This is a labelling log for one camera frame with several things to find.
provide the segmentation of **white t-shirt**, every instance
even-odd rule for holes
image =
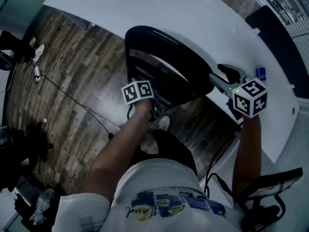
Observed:
[[[239,232],[242,218],[207,199],[190,168],[151,159],[124,174],[112,204],[93,193],[61,197],[53,232]]]

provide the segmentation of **person's right arm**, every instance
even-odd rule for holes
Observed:
[[[239,194],[261,175],[261,122],[244,117],[233,173],[233,192]]]

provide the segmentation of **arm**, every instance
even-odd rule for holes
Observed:
[[[148,129],[151,101],[142,100],[134,115],[99,153],[82,187],[82,192],[113,199],[118,181],[129,167],[133,153]]]
[[[233,173],[233,192],[239,195],[261,174],[261,122],[244,117]]]

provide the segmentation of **person's left arm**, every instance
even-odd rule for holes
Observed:
[[[134,115],[97,156],[82,192],[96,193],[112,201],[118,181],[148,129],[151,106],[150,99],[137,103]]]

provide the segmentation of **white sneaker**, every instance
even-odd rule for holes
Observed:
[[[31,47],[33,47],[34,44],[35,44],[35,41],[36,41],[36,39],[33,37],[32,40],[30,41],[29,45],[30,45]]]
[[[35,57],[33,58],[34,62],[37,62],[40,58],[40,56],[43,54],[45,49],[45,45],[41,44],[40,47],[38,49],[35,50]]]
[[[169,125],[170,125],[170,117],[168,115],[165,115],[160,119],[158,129],[168,131]]]

